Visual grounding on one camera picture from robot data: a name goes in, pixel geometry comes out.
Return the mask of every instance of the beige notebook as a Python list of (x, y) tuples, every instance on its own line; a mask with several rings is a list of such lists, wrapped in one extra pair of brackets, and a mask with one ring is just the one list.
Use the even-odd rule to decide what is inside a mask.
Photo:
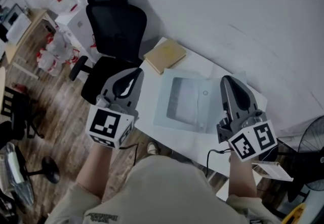
[(174, 40), (166, 40), (144, 55), (145, 60), (162, 74), (186, 55), (186, 51)]

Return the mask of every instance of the white wall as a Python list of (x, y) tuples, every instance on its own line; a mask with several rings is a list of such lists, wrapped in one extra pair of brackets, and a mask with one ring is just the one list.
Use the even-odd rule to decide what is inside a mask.
[(145, 39), (170, 36), (230, 72), (245, 70), (268, 98), (267, 115), (278, 134), (323, 114), (324, 0), (131, 3), (147, 13)]

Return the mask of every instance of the forearm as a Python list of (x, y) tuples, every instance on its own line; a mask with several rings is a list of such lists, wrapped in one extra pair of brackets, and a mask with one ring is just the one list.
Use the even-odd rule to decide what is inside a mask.
[(112, 149), (94, 143), (76, 182), (90, 193), (102, 198), (108, 181)]
[(235, 152), (231, 153), (228, 195), (257, 197), (257, 186), (253, 177), (252, 162), (242, 162)]

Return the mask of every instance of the desk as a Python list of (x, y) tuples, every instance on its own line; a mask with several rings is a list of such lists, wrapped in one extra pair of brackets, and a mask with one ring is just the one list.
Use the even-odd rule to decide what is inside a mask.
[[(166, 38), (162, 38), (157, 45), (165, 40)], [(193, 51), (187, 48), (184, 49), (187, 51), (187, 55), (176, 65), (177, 70), (193, 71), (207, 78), (221, 78), (230, 74), (225, 69)], [(135, 123), (136, 128), (163, 145), (166, 145), (172, 150), (203, 166), (206, 166), (207, 153), (210, 149), (224, 150), (228, 148), (227, 142), (221, 144), (218, 143), (217, 135), (201, 134), (153, 125), (163, 75), (160, 76), (156, 73), (152, 66), (146, 61), (141, 64), (140, 68), (144, 71), (144, 80), (141, 95), (136, 107), (136, 110), (139, 113), (139, 119)], [(258, 108), (265, 111), (267, 99), (252, 87), (249, 88), (255, 96)], [(209, 157), (209, 168), (225, 176), (229, 176), (230, 164), (228, 159), (229, 153), (223, 155), (211, 153)], [(258, 183), (261, 180), (261, 177), (255, 173), (255, 179)]]
[[(37, 28), (37, 26), (41, 23), (41, 21), (43, 19), (47, 20), (53, 26), (54, 29), (56, 28), (55, 22), (47, 14), (46, 10), (33, 10), (32, 11), (32, 15), (31, 15), (31, 17), (29, 19), (31, 21), (31, 24), (27, 28), (26, 32), (21, 37), (21, 39), (19, 40), (19, 42), (17, 43), (17, 45), (13, 45), (13, 44), (11, 44), (9, 42), (6, 45), (5, 52), (6, 52), (6, 57), (7, 57), (8, 64), (11, 64), (13, 62), (13, 60), (14, 60), (16, 54), (18, 53), (18, 51), (22, 47), (24, 47), (24, 45), (26, 44), (27, 40), (30, 38), (31, 34), (33, 33), (33, 31)], [(13, 66), (15, 66), (16, 68), (20, 69), (24, 73), (26, 73), (29, 76), (31, 76), (31, 77), (33, 77), (33, 78), (35, 78), (35, 79), (38, 80), (38, 78), (39, 78), (38, 76), (36, 76), (35, 74), (31, 73), (30, 71), (28, 71), (27, 69), (25, 69), (21, 65), (17, 64), (16, 62), (13, 62)]]

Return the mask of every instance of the black cable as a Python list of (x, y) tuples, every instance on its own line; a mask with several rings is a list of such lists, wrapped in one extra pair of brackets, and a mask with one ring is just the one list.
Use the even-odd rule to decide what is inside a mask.
[(218, 151), (218, 150), (215, 150), (215, 149), (211, 149), (211, 150), (209, 150), (209, 152), (208, 152), (208, 154), (207, 154), (207, 163), (206, 163), (206, 167), (207, 167), (207, 170), (206, 170), (206, 174), (205, 174), (205, 177), (207, 178), (207, 176), (208, 176), (208, 170), (209, 170), (209, 168), (208, 168), (208, 161), (209, 161), (209, 154), (211, 153), (211, 152), (216, 152), (216, 153), (218, 153), (218, 154), (224, 154), (224, 153), (226, 153), (226, 152), (228, 152), (228, 151), (234, 151), (233, 149), (231, 149), (231, 148), (228, 148), (228, 149), (225, 149), (225, 150), (221, 150), (221, 151)]
[(121, 150), (127, 150), (127, 149), (130, 149), (130, 148), (136, 146), (133, 166), (135, 166), (135, 164), (136, 164), (136, 156), (137, 156), (137, 149), (138, 149), (138, 145), (139, 145), (139, 144), (137, 143), (137, 144), (133, 144), (133, 145), (129, 145), (129, 146), (121, 146), (121, 147), (119, 148), (119, 149), (121, 149)]

